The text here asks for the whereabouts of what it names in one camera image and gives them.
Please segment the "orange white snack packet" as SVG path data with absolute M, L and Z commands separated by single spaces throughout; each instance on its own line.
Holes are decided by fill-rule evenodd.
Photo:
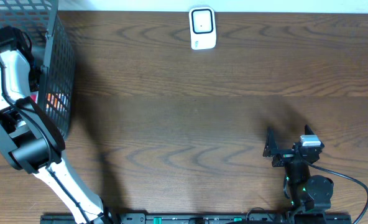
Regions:
M 48 93 L 47 94 L 46 109 L 57 110 L 59 112 L 64 112 L 68 110 L 68 97 L 64 93 Z

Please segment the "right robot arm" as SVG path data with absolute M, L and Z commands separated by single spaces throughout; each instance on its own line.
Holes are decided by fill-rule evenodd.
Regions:
M 331 208 L 333 181 L 311 175 L 310 167 L 320 159 L 324 144 L 306 125 L 300 140 L 290 149 L 279 149 L 272 128 L 267 129 L 264 157 L 272 158 L 273 167 L 285 169 L 284 195 L 292 201 L 282 220 L 287 223 L 326 223 L 324 212 Z

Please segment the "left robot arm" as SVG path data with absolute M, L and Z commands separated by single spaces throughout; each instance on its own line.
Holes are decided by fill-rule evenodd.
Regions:
M 110 209 L 70 165 L 60 130 L 31 97 L 39 76 L 32 42 L 16 27 L 0 28 L 0 153 L 16 170 L 48 185 L 76 223 L 115 223 Z

